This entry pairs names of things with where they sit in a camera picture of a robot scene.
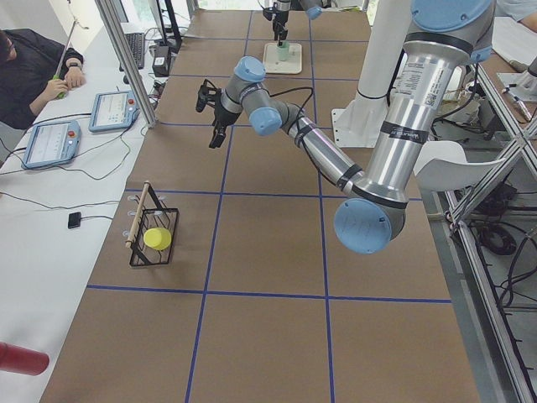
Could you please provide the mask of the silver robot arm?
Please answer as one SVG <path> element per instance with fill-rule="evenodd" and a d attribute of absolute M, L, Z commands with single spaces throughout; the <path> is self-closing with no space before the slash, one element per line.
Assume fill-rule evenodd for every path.
<path fill-rule="evenodd" d="M 340 242 L 359 254 L 384 249 L 402 231 L 406 185 L 454 70 L 489 56 L 495 4 L 492 1 L 413 1 L 404 12 L 407 55 L 368 166 L 343 153 L 301 107 L 272 98 L 263 63 L 245 56 L 224 88 L 201 85 L 196 108 L 214 110 L 210 146 L 221 146 L 227 127 L 242 114 L 266 136 L 284 131 L 318 171 L 346 194 L 334 228 Z"/>
<path fill-rule="evenodd" d="M 264 9 L 263 16 L 272 22 L 274 40 L 278 46 L 282 46 L 287 40 L 288 30 L 286 24 L 291 11 L 304 11 L 309 20 L 314 20 L 320 17 L 322 9 L 322 1 L 278 0 L 272 1 L 272 5 Z"/>

